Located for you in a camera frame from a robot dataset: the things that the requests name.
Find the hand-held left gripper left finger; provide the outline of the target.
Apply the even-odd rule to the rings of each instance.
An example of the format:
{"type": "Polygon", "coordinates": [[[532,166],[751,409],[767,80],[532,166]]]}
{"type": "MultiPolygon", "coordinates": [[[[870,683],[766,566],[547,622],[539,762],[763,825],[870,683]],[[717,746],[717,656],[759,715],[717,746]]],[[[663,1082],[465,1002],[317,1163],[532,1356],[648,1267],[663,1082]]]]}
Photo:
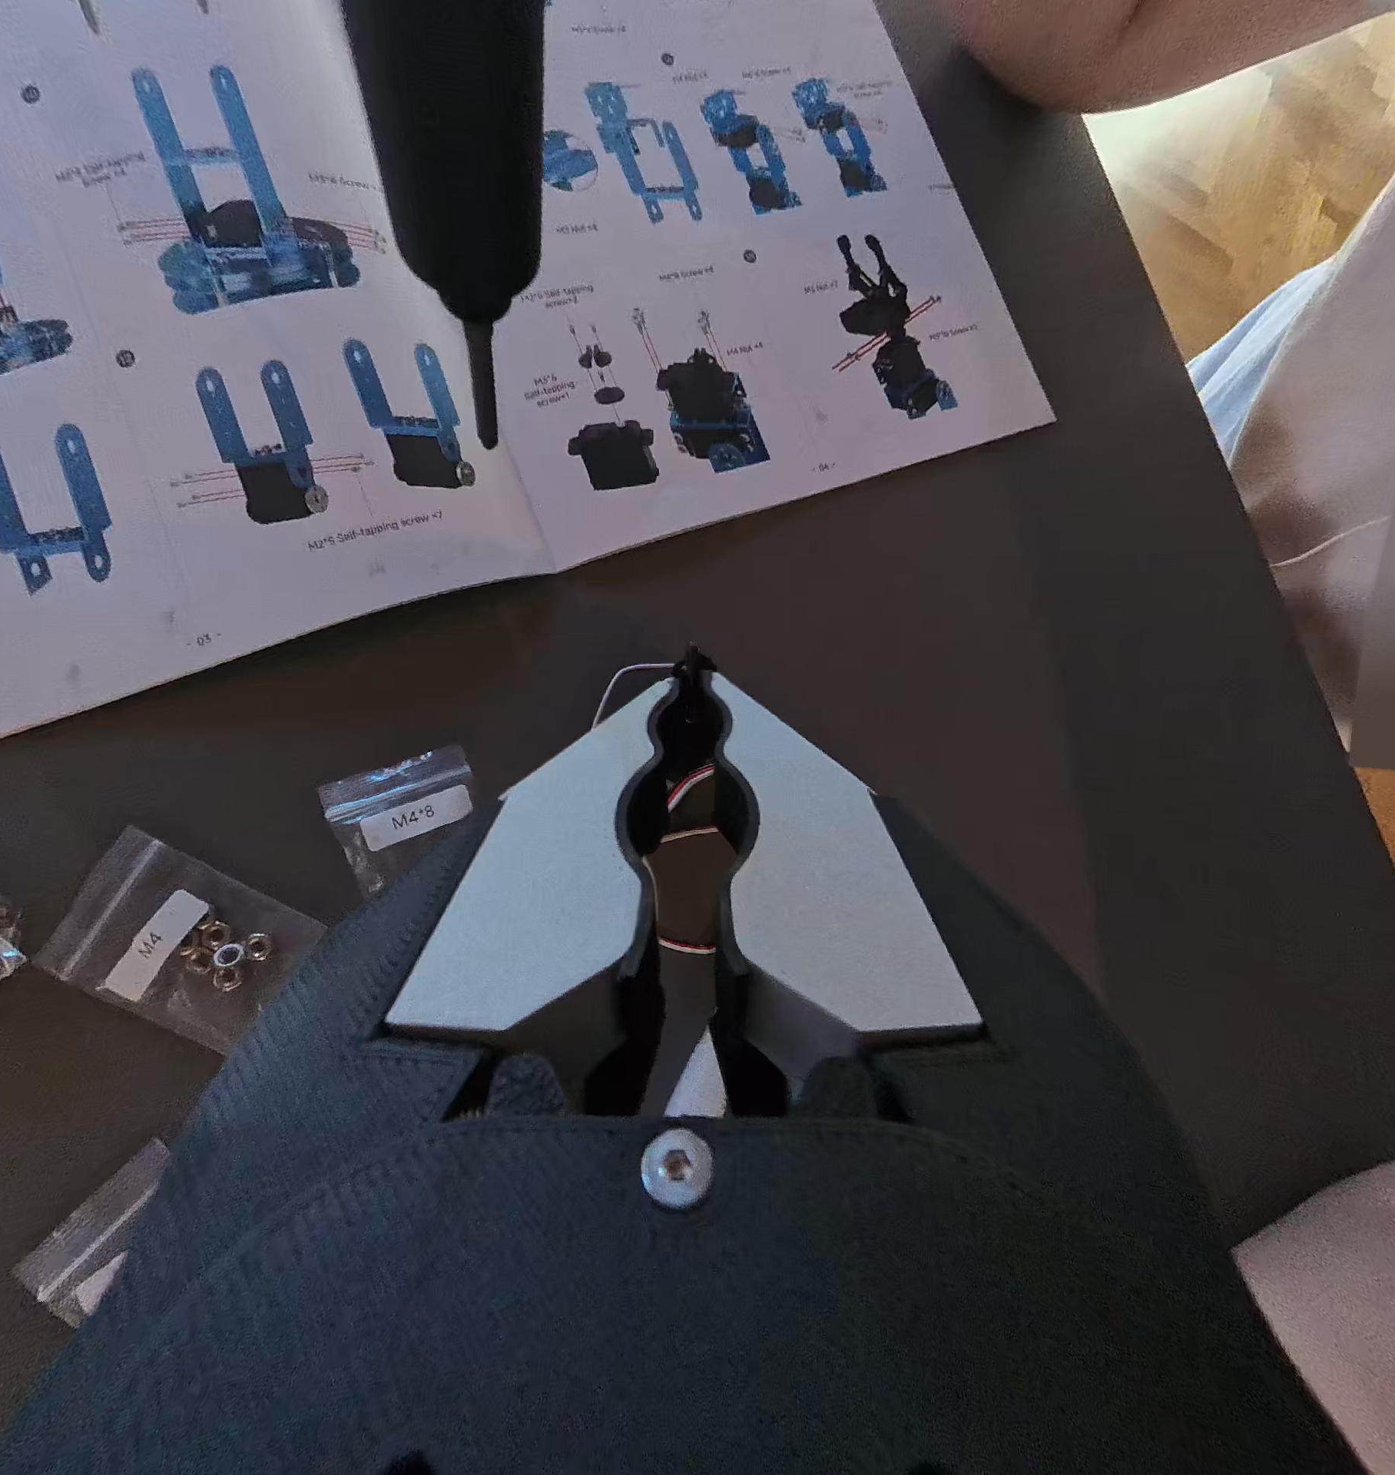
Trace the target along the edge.
{"type": "Polygon", "coordinates": [[[670,823],[667,677],[510,788],[387,1010],[390,1034],[532,1055],[590,1116],[639,1116],[666,991],[650,857],[670,823]]]}

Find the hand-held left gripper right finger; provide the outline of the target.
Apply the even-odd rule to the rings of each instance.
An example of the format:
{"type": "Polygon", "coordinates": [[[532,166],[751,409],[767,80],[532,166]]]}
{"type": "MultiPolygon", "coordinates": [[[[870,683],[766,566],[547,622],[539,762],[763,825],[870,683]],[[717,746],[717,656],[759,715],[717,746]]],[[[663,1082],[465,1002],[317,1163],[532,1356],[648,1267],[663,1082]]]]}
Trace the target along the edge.
{"type": "Polygon", "coordinates": [[[709,1036],[729,1116],[783,1116],[827,1060],[976,1043],[980,1006],[881,800],[717,673],[712,819],[733,852],[716,903],[709,1036]]]}

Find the black electric screwdriver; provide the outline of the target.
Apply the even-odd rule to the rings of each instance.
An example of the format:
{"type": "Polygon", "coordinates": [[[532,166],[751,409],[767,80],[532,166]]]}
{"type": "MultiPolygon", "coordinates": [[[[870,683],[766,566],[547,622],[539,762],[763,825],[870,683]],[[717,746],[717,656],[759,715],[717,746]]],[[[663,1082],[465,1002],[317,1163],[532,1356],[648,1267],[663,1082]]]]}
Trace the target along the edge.
{"type": "Polygon", "coordinates": [[[543,2],[342,2],[403,259],[467,339],[475,427],[499,440],[494,328],[541,263],[543,2]]]}

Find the person's right forearm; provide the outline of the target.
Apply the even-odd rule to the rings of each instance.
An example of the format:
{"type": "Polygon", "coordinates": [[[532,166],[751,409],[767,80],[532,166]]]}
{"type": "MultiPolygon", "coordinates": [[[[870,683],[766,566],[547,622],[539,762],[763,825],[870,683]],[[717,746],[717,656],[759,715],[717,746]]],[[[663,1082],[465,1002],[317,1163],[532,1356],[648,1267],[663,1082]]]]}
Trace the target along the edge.
{"type": "Polygon", "coordinates": [[[1395,2],[944,2],[953,37],[1012,95],[1103,114],[1204,87],[1395,2]]]}

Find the dark grey desk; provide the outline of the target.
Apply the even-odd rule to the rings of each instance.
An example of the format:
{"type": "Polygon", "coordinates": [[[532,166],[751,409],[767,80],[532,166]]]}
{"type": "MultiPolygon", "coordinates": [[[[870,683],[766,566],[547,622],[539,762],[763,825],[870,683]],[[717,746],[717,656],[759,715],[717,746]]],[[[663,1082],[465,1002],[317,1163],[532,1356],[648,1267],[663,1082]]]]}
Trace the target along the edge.
{"type": "Polygon", "coordinates": [[[693,641],[1103,991],[1241,1236],[1395,1155],[1395,876],[1085,128],[881,14],[1053,425],[0,741],[0,884],[43,933],[137,822],[330,918],[319,780],[502,788],[693,641]]]}

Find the clear labelled bag black screws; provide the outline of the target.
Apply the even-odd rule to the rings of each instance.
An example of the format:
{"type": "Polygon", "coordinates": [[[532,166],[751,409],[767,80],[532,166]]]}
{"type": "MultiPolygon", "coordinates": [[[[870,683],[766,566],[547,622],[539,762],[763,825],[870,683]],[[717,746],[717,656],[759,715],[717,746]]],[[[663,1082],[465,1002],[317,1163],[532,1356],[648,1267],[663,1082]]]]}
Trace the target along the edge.
{"type": "Polygon", "coordinates": [[[411,871],[479,799],[467,754],[456,745],[322,784],[317,796],[364,900],[411,871]]]}

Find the clear bag with hex nuts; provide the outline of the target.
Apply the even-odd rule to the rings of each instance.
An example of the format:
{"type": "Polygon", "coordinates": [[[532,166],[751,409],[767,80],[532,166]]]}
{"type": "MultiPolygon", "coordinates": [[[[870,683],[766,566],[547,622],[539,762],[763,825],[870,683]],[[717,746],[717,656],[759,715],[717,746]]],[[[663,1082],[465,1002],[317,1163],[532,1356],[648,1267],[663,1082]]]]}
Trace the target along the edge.
{"type": "Polygon", "coordinates": [[[325,928],[127,826],[35,956],[43,974],[229,1059],[325,928]]]}

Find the assembly instruction booklet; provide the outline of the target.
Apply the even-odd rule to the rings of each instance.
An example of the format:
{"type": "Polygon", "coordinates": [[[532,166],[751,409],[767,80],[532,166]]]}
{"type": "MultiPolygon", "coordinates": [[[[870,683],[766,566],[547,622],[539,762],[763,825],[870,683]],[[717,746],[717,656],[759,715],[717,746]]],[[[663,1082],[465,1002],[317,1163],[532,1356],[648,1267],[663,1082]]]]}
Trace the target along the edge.
{"type": "Polygon", "coordinates": [[[1053,423],[877,3],[545,3],[480,446],[338,3],[0,3],[0,739],[1053,423]]]}

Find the clear small plastic bag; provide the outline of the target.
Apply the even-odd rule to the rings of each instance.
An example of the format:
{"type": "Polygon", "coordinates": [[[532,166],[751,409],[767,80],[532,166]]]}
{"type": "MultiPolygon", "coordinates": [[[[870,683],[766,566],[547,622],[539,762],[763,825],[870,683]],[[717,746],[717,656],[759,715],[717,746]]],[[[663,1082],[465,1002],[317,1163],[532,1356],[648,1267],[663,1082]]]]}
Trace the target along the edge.
{"type": "Polygon", "coordinates": [[[16,1283],[53,1319],[76,1331],[97,1310],[127,1260],[171,1155],[165,1143],[148,1139],[14,1267],[16,1283]]]}

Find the person's white clothing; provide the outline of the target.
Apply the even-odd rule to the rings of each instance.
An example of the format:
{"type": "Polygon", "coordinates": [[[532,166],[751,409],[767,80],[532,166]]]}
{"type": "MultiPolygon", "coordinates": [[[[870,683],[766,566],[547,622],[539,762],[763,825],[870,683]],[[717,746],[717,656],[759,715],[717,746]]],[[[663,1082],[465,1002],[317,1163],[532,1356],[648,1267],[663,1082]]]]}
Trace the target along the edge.
{"type": "MultiPolygon", "coordinates": [[[[1191,361],[1344,748],[1395,511],[1395,175],[1350,237],[1191,361]]],[[[1241,1243],[1241,1277],[1369,1473],[1395,1473],[1395,1160],[1241,1243]]]]}

